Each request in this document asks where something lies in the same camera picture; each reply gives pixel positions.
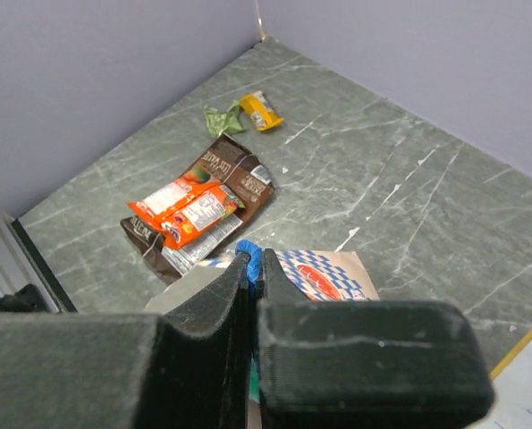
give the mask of green marble countertop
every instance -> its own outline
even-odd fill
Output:
[[[21,218],[74,305],[140,311],[165,289],[119,226],[125,202],[212,143],[204,105],[257,89],[286,123],[259,134],[242,117],[249,130],[235,137],[277,193],[241,236],[357,251],[382,299],[459,307],[494,366],[532,326],[532,180],[271,39]]]

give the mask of brown snack wrapper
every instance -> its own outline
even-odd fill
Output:
[[[258,157],[225,134],[181,175],[196,165],[227,185],[243,201],[244,207],[180,250],[165,247],[162,234],[153,231],[137,216],[121,220],[122,229],[131,243],[167,284],[186,274],[230,234],[249,222],[275,191],[269,172]]]

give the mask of yellow candy wrapper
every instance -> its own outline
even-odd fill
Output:
[[[247,94],[240,105],[259,131],[271,130],[283,123],[283,118],[267,102],[262,91]]]

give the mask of orange snack wrapper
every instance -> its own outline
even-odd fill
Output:
[[[203,165],[194,164],[181,177],[157,190],[142,201],[127,205],[142,220],[156,231],[163,232],[161,226],[165,219],[189,204],[204,191],[220,185]]]
[[[197,240],[238,208],[244,208],[244,204],[226,185],[207,189],[161,223],[165,246],[179,250]]]

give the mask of trash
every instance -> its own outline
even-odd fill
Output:
[[[355,252],[275,251],[285,275],[315,301],[379,300],[367,270]],[[207,259],[201,266],[227,267],[229,257]]]
[[[165,246],[180,250],[199,239],[229,215],[233,215],[238,208],[244,208],[244,204],[226,185],[206,190],[161,223],[165,230]]]
[[[247,94],[240,100],[240,105],[259,131],[271,130],[283,123],[283,118],[267,102],[262,91]]]
[[[245,131],[238,121],[240,114],[240,102],[234,101],[228,110],[219,112],[214,107],[206,107],[204,109],[204,116],[206,117],[206,126],[210,135],[217,139],[222,134],[237,134]]]
[[[158,232],[164,232],[162,223],[197,198],[203,192],[221,182],[203,165],[194,164],[181,177],[157,190],[142,201],[127,203],[140,220]]]
[[[122,219],[121,226],[129,240],[139,249],[147,265],[167,284],[181,278],[252,219],[275,191],[269,172],[258,157],[226,134],[220,136],[181,177],[192,170],[203,170],[212,180],[226,185],[244,207],[237,207],[233,214],[179,250],[165,246],[164,234],[137,216]],[[163,201],[161,206],[171,204]]]

